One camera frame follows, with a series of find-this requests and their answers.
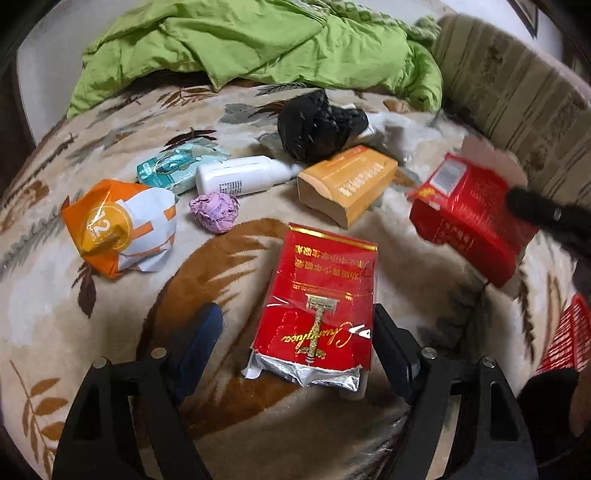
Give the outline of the red cardboard box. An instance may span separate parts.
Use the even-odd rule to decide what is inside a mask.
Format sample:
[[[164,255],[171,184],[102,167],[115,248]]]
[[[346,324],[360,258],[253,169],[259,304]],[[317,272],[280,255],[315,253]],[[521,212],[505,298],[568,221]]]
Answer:
[[[502,288],[538,231],[506,205],[510,189],[527,183],[515,155],[469,135],[459,152],[446,154],[428,180],[408,195],[410,220],[420,237],[452,247]]]

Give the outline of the red cigarette carton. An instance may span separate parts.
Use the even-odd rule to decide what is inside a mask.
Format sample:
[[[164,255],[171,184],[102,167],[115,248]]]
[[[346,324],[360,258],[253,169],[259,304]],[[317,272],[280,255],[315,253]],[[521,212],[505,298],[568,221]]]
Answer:
[[[243,377],[364,390],[378,253],[370,241],[288,225]]]

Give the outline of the orange white snack bag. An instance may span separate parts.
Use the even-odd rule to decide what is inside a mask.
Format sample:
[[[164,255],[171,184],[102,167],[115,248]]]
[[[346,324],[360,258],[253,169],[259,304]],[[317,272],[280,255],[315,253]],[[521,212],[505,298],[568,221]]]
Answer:
[[[81,258],[116,279],[128,270],[156,272],[174,244],[177,197],[163,188],[105,179],[60,216]]]

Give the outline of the purple paper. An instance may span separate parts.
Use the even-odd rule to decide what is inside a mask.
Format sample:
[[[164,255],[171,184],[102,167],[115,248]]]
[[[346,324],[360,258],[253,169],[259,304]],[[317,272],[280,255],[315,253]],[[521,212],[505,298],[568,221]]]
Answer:
[[[188,206],[197,223],[217,235],[233,227],[239,211],[235,196],[219,192],[198,195],[189,201]]]

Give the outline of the striped upholstered headboard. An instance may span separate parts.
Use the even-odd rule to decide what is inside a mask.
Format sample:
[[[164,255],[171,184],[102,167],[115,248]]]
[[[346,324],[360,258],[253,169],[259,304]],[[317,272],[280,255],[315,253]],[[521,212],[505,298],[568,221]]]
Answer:
[[[444,95],[465,121],[512,152],[530,186],[590,205],[590,87],[551,56],[475,17],[448,15],[432,47]]]

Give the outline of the white sock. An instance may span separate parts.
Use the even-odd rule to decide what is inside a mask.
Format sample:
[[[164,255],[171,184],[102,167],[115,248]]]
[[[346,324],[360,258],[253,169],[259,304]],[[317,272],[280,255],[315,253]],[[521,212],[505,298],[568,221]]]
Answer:
[[[433,126],[435,117],[428,118],[427,124],[395,112],[367,113],[366,117],[367,128],[349,137],[345,150],[365,145],[406,164],[415,157],[421,144],[444,140],[441,131]]]

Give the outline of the leaf patterned bed blanket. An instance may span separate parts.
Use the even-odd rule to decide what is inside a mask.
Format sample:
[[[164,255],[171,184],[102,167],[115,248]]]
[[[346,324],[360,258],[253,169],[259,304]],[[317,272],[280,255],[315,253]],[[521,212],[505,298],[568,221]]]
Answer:
[[[98,357],[147,356],[208,301],[224,328],[197,391],[181,407],[217,479],[373,479],[401,429],[405,405],[374,364],[360,400],[301,388],[263,373],[242,377],[287,225],[335,231],[288,183],[245,197],[231,231],[214,236],[176,206],[176,239],[163,267],[117,280],[79,256],[61,217],[104,179],[132,182],[137,165],[173,138],[240,157],[259,151],[297,88],[165,85],[120,95],[59,125],[1,199],[1,417],[25,475],[49,477],[75,394]],[[499,290],[457,252],[423,241],[409,219],[409,184],[421,182],[465,131],[444,119],[349,234],[379,246],[376,298],[421,342],[449,354],[496,357],[512,388],[534,374],[570,302],[574,263],[547,234],[530,243],[514,282]]]

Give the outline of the orange cardboard box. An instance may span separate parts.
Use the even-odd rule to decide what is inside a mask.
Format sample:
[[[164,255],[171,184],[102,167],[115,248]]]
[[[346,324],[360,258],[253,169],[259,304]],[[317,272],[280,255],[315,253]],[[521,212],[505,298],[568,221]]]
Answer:
[[[297,175],[298,199],[349,229],[393,182],[398,162],[359,145]]]

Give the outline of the black plastic bag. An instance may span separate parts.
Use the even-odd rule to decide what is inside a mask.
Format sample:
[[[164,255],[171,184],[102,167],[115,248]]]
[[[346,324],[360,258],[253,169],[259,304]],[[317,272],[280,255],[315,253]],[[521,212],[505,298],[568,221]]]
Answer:
[[[332,158],[368,126],[363,110],[332,105],[324,89],[294,97],[277,118],[284,151],[307,165]]]

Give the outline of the teal wet wipes pack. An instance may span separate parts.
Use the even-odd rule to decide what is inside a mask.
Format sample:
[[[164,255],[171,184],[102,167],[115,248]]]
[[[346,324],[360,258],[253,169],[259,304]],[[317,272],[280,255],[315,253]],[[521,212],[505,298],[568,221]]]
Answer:
[[[195,171],[200,164],[223,162],[230,158],[217,143],[194,139],[158,153],[136,167],[137,182],[182,195],[195,187]]]

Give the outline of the white plastic bottle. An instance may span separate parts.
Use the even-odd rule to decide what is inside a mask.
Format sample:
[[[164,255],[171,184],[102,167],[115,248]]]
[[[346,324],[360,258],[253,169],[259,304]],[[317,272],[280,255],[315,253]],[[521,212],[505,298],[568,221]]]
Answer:
[[[304,166],[265,155],[233,158],[197,166],[194,180],[199,195],[213,192],[236,197],[269,190],[297,177]]]

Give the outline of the green duvet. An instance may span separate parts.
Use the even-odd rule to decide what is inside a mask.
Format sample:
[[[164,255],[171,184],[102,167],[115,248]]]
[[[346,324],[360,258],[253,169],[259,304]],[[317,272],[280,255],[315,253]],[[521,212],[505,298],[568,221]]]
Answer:
[[[160,70],[379,90],[437,111],[443,80],[430,52],[441,29],[346,1],[150,1],[120,17],[82,55],[67,111],[77,116]]]

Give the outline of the framed wall picture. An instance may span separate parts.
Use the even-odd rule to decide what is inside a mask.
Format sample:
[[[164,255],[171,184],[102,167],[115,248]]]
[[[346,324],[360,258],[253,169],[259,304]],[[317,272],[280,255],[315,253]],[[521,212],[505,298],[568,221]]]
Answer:
[[[508,0],[519,19],[526,27],[529,34],[536,38],[538,35],[538,6],[531,0]]]

